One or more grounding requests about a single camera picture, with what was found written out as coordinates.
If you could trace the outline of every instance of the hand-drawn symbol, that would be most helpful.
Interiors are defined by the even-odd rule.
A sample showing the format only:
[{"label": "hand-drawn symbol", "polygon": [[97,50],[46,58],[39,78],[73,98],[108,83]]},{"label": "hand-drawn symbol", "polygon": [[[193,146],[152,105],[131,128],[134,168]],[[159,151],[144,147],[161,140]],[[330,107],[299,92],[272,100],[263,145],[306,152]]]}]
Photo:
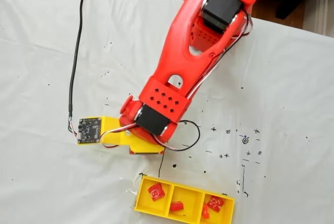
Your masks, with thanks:
[{"label": "hand-drawn symbol", "polygon": [[249,141],[248,137],[244,137],[244,138],[242,139],[242,143],[243,143],[243,144],[247,144],[248,141]]}]

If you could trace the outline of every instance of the electronic component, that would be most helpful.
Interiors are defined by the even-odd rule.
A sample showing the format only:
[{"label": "electronic component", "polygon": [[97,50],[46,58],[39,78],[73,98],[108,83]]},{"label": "electronic component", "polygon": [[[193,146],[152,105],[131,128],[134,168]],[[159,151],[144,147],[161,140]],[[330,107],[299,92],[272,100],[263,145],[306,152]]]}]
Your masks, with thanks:
[{"label": "electronic component", "polygon": [[100,142],[101,118],[79,120],[78,144],[96,144]]}]

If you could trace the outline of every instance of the yellow base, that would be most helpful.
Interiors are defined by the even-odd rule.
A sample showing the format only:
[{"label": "yellow base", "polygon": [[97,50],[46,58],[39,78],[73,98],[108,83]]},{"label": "yellow base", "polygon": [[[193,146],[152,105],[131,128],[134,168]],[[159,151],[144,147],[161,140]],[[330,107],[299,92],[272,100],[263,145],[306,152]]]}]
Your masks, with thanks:
[{"label": "yellow base", "polygon": [[[148,188],[157,183],[162,185],[165,196],[153,201]],[[203,204],[209,202],[212,195],[222,198],[224,205],[218,213],[209,208],[209,218],[204,219],[201,216],[202,207]],[[170,211],[170,204],[178,201],[183,203],[184,209]],[[178,220],[184,223],[230,224],[233,208],[233,198],[144,175],[140,183],[135,211]]]},{"label": "yellow base", "polygon": [[[120,127],[119,119],[107,116],[101,116],[100,118],[101,134]],[[105,134],[102,143],[105,145],[128,145],[134,154],[160,154],[164,149],[162,146],[149,143],[130,132]]]}]

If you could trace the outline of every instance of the red object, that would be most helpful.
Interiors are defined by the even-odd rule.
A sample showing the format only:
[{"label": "red object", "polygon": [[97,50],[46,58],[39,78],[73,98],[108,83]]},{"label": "red object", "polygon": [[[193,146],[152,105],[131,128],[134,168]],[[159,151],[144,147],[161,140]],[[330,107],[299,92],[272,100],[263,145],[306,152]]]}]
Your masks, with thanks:
[{"label": "red object", "polygon": [[219,212],[223,204],[224,201],[222,200],[222,198],[219,198],[217,196],[211,196],[211,199],[208,202],[208,207],[216,212]]},{"label": "red object", "polygon": [[148,192],[151,195],[151,198],[153,201],[156,201],[157,199],[160,199],[165,196],[165,192],[162,189],[162,186],[160,183],[153,185],[148,189]]},{"label": "red object", "polygon": [[202,209],[202,217],[204,219],[208,219],[209,218],[209,208],[207,204],[203,205],[203,209]]},{"label": "red object", "polygon": [[[158,67],[148,79],[139,101],[129,97],[121,109],[120,125],[134,122],[138,110],[143,104],[151,107],[170,120],[161,136],[157,138],[165,143],[174,133],[177,123],[189,107],[195,92],[190,98],[194,84],[214,64],[219,54],[229,46],[232,37],[238,35],[245,24],[245,16],[239,11],[233,22],[223,34],[212,31],[203,24],[200,16],[204,0],[185,0],[174,18],[160,56]],[[256,0],[239,0],[248,13]],[[194,56],[189,46],[202,51]],[[181,76],[181,87],[168,83],[172,75]],[[138,137],[156,144],[150,133],[141,127],[130,130]]]},{"label": "red object", "polygon": [[169,208],[170,211],[178,211],[183,209],[182,202],[172,202],[171,207]]}]

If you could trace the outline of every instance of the black line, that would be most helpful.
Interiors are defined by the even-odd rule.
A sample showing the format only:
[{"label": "black line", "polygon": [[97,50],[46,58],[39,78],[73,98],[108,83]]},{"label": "black line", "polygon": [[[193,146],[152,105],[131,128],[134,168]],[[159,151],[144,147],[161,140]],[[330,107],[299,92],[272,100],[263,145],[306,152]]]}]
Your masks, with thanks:
[{"label": "black line", "polygon": [[244,182],[245,182],[245,166],[242,165],[244,167],[244,173],[242,175],[242,191],[244,190]]},{"label": "black line", "polygon": [[164,149],[164,150],[163,150],[163,155],[162,155],[162,158],[161,158],[161,163],[160,163],[160,167],[159,167],[159,174],[158,174],[158,178],[160,178],[160,169],[161,169],[161,166],[162,166],[163,157],[165,156],[165,153],[166,153],[166,149]]}]

